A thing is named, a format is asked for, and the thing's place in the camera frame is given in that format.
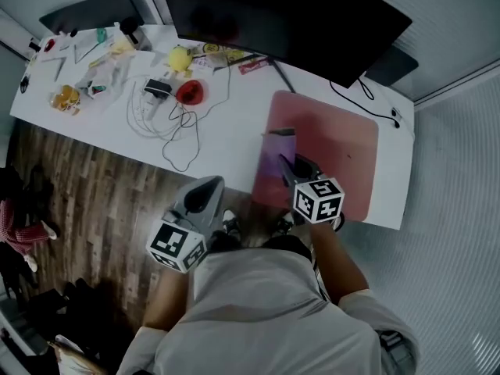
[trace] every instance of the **yellow toy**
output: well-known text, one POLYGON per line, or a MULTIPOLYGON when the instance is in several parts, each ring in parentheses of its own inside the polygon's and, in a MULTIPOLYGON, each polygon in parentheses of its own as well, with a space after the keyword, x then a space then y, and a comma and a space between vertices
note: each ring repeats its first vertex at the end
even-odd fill
POLYGON ((169 54, 169 66, 177 72, 185 71, 193 61, 193 55, 189 48, 176 46, 169 54))

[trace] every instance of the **shoe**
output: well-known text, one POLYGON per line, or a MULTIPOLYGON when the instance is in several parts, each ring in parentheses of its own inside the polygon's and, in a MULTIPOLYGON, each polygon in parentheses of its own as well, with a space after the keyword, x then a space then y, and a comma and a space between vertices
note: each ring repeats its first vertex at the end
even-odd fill
POLYGON ((49 225, 47 225, 44 221, 40 221, 41 224, 43 225, 45 232, 47 232, 47 235, 49 238, 51 238, 53 241, 57 239, 57 233, 55 230, 53 230, 49 225))
POLYGON ((30 267, 30 270, 32 272, 37 272, 38 271, 37 260, 34 259, 34 257, 31 254, 26 254, 24 256, 24 261, 26 261, 27 265, 30 267))
POLYGON ((272 238, 276 236, 284 236, 285 234, 289 234, 291 228, 295 225, 294 216, 291 215, 291 212, 287 212, 284 216, 282 216, 274 229, 274 232, 271 234, 272 238))
POLYGON ((241 232, 238 218, 236 217, 234 212, 229 209, 225 209, 222 215, 222 228, 228 235, 236 238, 238 241, 241 241, 241 232))

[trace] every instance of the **box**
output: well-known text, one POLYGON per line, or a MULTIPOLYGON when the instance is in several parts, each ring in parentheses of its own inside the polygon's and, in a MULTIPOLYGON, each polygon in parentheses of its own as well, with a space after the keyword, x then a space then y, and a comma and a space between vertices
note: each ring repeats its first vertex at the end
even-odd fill
POLYGON ((297 184, 294 210, 310 223, 331 221, 340 216, 344 191, 335 178, 297 184))
POLYGON ((202 234, 164 220, 153 223, 146 249, 160 264, 182 273, 194 268, 207 254, 202 234))

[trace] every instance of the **mouse cable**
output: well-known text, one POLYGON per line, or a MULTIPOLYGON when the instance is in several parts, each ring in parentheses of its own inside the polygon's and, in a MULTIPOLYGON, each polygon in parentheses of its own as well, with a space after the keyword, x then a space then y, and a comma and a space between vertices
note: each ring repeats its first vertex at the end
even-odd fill
MULTIPOLYGON (((360 80, 358 79, 359 83, 361 84, 361 88, 362 90, 364 91, 366 97, 369 99, 369 100, 375 100, 374 96, 373 96, 373 93, 371 92, 371 90, 360 80)), ((359 103, 357 102, 354 102, 352 101, 349 97, 346 97, 344 96, 342 93, 340 93, 339 91, 337 91, 333 85, 333 82, 330 80, 330 87, 331 87, 331 90, 333 90, 335 93, 337 93, 339 96, 341 96, 342 98, 344 98, 345 100, 347 100, 348 102, 351 102, 352 104, 356 105, 357 107, 359 107, 361 110, 369 113, 371 116, 377 116, 379 118, 385 118, 386 120, 391 120, 394 122, 394 125, 396 128, 399 128, 400 125, 399 125, 399 122, 395 119, 395 118, 392 118, 391 116, 382 116, 382 115, 379 115, 379 114, 376 114, 375 112, 371 112, 367 109, 365 109, 362 105, 360 105, 359 103)))

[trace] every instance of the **red checkered cloth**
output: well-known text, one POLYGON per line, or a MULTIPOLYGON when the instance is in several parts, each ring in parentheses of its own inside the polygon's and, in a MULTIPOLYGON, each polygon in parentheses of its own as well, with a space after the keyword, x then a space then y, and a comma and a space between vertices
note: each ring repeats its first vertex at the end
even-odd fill
POLYGON ((14 202, 7 198, 0 203, 0 239, 21 255, 26 255, 35 243, 48 240, 48 234, 41 223, 15 229, 14 202))

